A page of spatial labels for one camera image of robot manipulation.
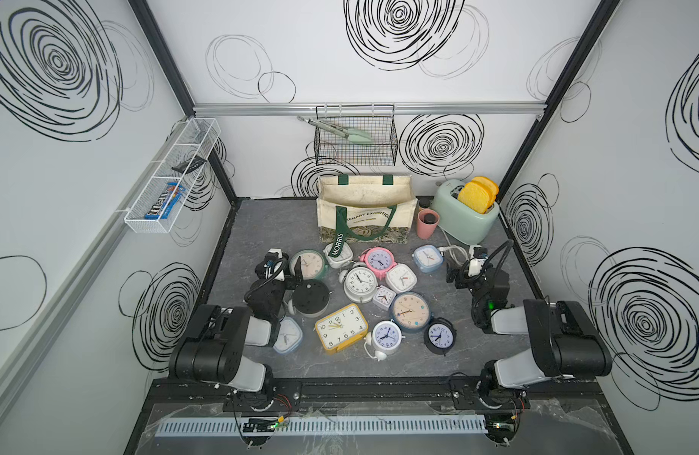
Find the green round alarm clock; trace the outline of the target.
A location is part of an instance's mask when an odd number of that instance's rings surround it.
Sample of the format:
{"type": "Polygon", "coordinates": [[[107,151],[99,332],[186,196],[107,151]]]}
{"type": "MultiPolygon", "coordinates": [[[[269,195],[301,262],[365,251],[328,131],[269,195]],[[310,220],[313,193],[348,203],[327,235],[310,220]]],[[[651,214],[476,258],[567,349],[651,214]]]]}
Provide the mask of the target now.
{"type": "Polygon", "coordinates": [[[302,249],[290,259],[290,273],[304,280],[322,280],[328,272],[328,262],[325,255],[318,250],[302,249]]]}

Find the black round alarm clock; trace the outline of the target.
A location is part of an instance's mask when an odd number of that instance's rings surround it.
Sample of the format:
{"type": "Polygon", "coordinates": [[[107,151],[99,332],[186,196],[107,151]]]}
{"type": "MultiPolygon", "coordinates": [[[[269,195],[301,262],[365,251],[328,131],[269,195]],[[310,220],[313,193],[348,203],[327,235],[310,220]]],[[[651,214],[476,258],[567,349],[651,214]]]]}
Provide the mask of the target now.
{"type": "Polygon", "coordinates": [[[435,355],[446,356],[455,346],[457,330],[446,318],[433,318],[423,333],[425,347],[435,355]]]}

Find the light blue square clock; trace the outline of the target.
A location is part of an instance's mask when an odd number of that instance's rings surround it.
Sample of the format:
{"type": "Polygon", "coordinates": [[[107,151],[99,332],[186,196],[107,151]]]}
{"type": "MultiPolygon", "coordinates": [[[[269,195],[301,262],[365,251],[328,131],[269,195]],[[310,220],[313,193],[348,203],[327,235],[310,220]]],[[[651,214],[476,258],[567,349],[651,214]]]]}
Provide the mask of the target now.
{"type": "Polygon", "coordinates": [[[416,248],[412,258],[421,273],[432,273],[441,268],[444,263],[443,254],[432,245],[416,248]]]}

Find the white square clock orange numerals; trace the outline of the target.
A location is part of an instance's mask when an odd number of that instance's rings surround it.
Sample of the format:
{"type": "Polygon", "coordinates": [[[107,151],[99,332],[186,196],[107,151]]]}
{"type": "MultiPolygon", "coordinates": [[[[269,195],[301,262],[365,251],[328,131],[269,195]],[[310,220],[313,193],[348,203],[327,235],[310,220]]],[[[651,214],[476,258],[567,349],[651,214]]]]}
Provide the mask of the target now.
{"type": "Polygon", "coordinates": [[[386,285],[397,294],[411,291],[418,283],[415,272],[405,264],[392,267],[385,275],[386,285]]]}

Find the cream canvas tote bag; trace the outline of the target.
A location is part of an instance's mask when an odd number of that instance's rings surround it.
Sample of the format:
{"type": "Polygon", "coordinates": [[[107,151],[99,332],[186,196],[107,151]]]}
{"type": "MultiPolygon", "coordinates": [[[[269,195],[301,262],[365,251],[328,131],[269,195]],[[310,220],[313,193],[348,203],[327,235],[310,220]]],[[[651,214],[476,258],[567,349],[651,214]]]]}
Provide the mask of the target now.
{"type": "Polygon", "coordinates": [[[417,202],[411,176],[322,176],[316,200],[319,239],[405,244],[417,202]]]}

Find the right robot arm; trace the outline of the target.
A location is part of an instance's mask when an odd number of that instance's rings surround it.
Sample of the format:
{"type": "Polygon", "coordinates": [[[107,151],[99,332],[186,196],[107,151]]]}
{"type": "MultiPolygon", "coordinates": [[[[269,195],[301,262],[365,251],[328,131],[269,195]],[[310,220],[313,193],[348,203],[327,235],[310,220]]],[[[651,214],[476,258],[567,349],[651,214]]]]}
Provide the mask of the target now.
{"type": "Polygon", "coordinates": [[[485,407],[499,409],[514,399],[514,391],[543,382],[611,373],[613,356],[580,303],[526,299],[510,306],[509,274],[495,267],[472,273],[470,290],[476,327],[529,339],[527,350],[485,364],[476,385],[485,407]]]}

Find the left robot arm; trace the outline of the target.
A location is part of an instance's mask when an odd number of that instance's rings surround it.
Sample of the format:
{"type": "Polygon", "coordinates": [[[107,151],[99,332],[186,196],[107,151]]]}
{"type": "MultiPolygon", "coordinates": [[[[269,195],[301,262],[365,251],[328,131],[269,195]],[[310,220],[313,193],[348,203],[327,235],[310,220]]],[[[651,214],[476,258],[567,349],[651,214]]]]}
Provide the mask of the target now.
{"type": "Polygon", "coordinates": [[[278,340],[286,292],[281,280],[254,282],[243,305],[205,304],[190,318],[168,364],[171,378],[226,387],[247,407],[275,402],[272,368],[244,355],[244,348],[273,347],[278,340]]]}

